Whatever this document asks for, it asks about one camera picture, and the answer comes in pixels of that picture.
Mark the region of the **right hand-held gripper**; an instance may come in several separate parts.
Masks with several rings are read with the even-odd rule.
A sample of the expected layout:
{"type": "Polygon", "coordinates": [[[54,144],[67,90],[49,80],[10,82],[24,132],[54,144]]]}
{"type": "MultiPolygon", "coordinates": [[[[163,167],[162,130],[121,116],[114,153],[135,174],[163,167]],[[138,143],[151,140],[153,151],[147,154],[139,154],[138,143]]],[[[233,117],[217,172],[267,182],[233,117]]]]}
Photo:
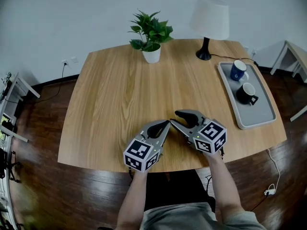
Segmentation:
{"type": "Polygon", "coordinates": [[[204,118],[197,110],[176,110],[175,115],[183,118],[187,127],[177,120],[170,119],[171,125],[187,137],[187,142],[194,149],[215,154],[227,142],[227,129],[215,119],[204,118]]]}

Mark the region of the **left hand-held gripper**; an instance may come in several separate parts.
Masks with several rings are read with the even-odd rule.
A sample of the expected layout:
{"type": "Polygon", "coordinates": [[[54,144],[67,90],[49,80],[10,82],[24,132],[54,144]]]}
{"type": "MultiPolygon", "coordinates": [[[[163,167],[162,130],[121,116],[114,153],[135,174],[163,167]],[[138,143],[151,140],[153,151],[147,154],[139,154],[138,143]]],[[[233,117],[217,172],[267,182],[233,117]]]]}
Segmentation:
{"type": "Polygon", "coordinates": [[[159,160],[170,126],[168,120],[145,124],[123,152],[124,164],[142,173],[148,171],[159,160]]]}

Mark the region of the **black mug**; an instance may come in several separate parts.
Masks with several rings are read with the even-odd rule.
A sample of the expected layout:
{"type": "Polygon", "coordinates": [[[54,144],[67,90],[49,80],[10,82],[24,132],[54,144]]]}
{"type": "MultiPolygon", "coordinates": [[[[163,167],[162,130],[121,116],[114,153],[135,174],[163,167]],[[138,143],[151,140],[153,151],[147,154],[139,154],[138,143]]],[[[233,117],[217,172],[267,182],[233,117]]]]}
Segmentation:
{"type": "Polygon", "coordinates": [[[252,84],[245,82],[236,92],[238,101],[242,104],[254,105],[259,99],[255,95],[256,91],[252,84]]]}

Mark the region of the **blue mug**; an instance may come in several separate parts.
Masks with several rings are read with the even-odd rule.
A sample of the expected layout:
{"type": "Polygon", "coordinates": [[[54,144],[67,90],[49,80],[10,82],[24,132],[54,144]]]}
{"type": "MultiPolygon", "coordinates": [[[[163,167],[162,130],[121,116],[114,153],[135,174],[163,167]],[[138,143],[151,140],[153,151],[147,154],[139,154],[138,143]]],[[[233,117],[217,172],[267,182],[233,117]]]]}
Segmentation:
{"type": "Polygon", "coordinates": [[[241,60],[235,60],[231,67],[230,77],[234,81],[248,81],[247,65],[241,60]]]}

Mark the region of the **person's right forearm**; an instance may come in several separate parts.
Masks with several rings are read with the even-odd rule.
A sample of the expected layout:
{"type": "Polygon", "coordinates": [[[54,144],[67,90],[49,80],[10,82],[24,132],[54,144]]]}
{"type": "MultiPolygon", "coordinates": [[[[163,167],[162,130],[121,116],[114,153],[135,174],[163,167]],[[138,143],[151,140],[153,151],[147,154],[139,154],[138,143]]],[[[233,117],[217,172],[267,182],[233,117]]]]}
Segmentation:
{"type": "Polygon", "coordinates": [[[237,186],[221,155],[216,153],[214,155],[204,154],[204,156],[211,170],[216,203],[220,209],[222,221],[226,223],[229,216],[245,210],[241,206],[237,186]]]}

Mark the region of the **person's left forearm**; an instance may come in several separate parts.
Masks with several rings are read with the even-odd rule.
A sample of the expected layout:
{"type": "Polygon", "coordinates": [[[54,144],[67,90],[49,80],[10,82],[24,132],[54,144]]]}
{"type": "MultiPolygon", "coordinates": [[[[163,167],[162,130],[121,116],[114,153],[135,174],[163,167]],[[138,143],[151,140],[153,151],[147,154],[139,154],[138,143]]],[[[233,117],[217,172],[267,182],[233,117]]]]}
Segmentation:
{"type": "Polygon", "coordinates": [[[139,230],[145,208],[147,172],[136,171],[120,207],[116,230],[139,230]]]}

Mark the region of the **person's black trousers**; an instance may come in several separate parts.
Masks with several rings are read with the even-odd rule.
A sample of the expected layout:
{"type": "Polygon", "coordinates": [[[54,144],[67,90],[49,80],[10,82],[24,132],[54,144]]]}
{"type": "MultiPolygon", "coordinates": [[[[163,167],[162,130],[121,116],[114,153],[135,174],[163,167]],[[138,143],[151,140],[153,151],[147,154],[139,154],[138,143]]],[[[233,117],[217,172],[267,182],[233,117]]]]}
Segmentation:
{"type": "Polygon", "coordinates": [[[215,199],[208,195],[195,170],[149,173],[144,210],[189,203],[208,203],[215,212],[215,199]]]}

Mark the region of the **grey tray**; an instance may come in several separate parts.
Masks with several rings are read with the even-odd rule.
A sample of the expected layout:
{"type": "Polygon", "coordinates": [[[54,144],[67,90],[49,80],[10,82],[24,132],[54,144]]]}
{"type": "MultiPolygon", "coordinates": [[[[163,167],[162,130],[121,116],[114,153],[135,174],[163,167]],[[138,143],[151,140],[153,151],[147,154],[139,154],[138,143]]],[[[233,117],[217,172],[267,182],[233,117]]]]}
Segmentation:
{"type": "Polygon", "coordinates": [[[230,99],[238,127],[250,129],[274,122],[276,120],[275,110],[254,67],[251,64],[246,64],[249,79],[242,77],[241,80],[234,81],[230,77],[232,65],[232,62],[219,62],[217,69],[230,99]],[[255,104],[242,104],[236,97],[237,90],[245,82],[250,83],[255,88],[255,94],[259,98],[255,104]]]}

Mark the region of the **person's grey shirt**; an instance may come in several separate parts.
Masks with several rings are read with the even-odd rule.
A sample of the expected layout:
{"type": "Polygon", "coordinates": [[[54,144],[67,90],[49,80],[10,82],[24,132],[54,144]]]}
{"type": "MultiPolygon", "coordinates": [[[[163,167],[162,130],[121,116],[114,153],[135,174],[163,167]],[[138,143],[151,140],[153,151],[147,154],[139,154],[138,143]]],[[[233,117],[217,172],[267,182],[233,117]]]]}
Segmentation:
{"type": "Polygon", "coordinates": [[[218,222],[208,203],[157,207],[144,212],[140,230],[266,230],[255,213],[242,211],[218,222]]]}

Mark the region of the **green plant in white pot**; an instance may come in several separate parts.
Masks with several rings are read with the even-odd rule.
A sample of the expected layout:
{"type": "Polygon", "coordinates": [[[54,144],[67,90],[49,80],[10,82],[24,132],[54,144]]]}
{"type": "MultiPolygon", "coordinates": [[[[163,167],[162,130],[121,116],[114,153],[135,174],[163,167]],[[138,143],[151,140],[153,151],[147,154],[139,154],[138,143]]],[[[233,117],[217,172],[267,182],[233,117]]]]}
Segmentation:
{"type": "Polygon", "coordinates": [[[138,34],[139,39],[131,39],[130,45],[133,49],[142,52],[144,59],[149,64],[155,64],[160,60],[161,44],[167,43],[173,38],[170,34],[173,32],[172,26],[168,21],[159,21],[155,16],[160,12],[146,14],[138,11],[134,14],[134,23],[130,27],[130,32],[138,34]]]}

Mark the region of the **white floor plug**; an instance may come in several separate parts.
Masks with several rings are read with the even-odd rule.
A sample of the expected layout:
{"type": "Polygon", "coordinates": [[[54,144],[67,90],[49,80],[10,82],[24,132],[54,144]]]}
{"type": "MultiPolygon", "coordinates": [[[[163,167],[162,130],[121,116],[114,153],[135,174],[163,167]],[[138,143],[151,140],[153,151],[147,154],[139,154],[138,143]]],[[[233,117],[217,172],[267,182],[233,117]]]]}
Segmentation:
{"type": "Polygon", "coordinates": [[[265,191],[264,195],[269,196],[269,195],[274,195],[276,192],[276,188],[274,184],[271,184],[265,191]]]}

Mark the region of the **white shade black base lamp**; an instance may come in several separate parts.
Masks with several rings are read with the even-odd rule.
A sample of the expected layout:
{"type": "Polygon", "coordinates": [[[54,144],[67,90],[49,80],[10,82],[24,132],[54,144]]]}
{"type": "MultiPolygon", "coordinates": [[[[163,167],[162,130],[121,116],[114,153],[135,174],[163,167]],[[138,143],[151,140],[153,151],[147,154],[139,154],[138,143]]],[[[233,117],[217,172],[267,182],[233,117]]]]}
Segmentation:
{"type": "Polygon", "coordinates": [[[210,60],[209,41],[229,37],[229,7],[222,0],[197,0],[189,23],[190,28],[203,37],[203,44],[196,56],[210,60]]]}

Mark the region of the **white wooden side table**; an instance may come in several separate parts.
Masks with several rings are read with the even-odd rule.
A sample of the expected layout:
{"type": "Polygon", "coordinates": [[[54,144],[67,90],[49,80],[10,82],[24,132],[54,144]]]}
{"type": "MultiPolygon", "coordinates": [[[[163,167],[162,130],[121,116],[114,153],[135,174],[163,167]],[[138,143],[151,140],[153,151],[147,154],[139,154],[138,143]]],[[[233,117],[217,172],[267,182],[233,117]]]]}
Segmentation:
{"type": "Polygon", "coordinates": [[[282,50],[278,55],[275,63],[273,64],[270,74],[273,75],[276,70],[280,68],[282,60],[284,59],[288,51],[295,58],[295,62],[293,63],[294,71],[292,72],[292,78],[294,78],[300,71],[303,71],[307,77],[307,51],[303,50],[299,46],[287,40],[285,40],[282,50]]]}

